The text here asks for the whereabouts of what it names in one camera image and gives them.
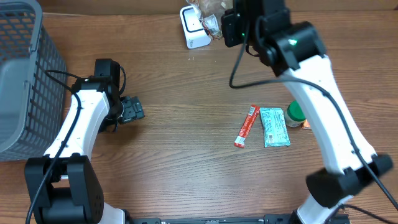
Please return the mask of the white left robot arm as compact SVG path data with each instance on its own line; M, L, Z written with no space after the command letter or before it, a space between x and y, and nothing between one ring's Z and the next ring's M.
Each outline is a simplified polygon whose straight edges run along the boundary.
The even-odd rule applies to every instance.
M24 168L30 197L26 223L132 223L129 212L104 201L91 165L96 137L109 126L144 118L138 97L123 96L125 69L110 58L95 62L92 76L76 77L68 114L43 156Z

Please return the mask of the green lid jar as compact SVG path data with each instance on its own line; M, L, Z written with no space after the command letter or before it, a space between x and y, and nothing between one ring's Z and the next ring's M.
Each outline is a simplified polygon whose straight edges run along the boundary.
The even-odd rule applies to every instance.
M291 128L296 128L302 125L302 123L306 120L306 117L296 100L291 102L284 111L284 119L285 124Z

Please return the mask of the teal tissue pack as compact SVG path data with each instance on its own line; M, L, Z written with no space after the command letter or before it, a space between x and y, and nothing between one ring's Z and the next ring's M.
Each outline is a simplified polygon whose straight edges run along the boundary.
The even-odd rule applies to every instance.
M264 147L290 146L284 111L281 108L260 108L260 115L264 128Z

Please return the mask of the red white snack packet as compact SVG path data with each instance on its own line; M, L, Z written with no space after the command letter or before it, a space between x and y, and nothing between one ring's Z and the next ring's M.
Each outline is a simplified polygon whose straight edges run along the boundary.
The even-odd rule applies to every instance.
M234 146L244 148L245 140L259 114L260 107L257 105L251 105L249 112L244 120L244 123L238 133L237 138L234 140Z

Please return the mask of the orange Kleenex tissue pack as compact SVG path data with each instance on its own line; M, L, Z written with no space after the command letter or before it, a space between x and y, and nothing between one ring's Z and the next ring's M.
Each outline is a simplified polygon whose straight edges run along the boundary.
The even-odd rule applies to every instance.
M307 130L312 129L307 119L302 123L302 129L307 129Z

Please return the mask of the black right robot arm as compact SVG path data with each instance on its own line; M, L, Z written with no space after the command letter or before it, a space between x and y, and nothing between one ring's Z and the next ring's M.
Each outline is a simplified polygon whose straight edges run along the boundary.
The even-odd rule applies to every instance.
M290 215L266 215L265 223L348 223L339 211L392 169L361 134L333 76L316 28L293 23L283 1L235 1L221 18L226 46L240 45L275 74L297 100L316 137L324 167L306 178L308 199Z

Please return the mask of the beige brown snack pouch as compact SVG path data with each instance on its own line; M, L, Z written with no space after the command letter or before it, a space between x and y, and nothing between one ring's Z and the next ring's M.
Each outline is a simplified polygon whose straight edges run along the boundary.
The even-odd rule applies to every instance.
M213 39L222 39L221 16L233 8L233 0L186 0Z

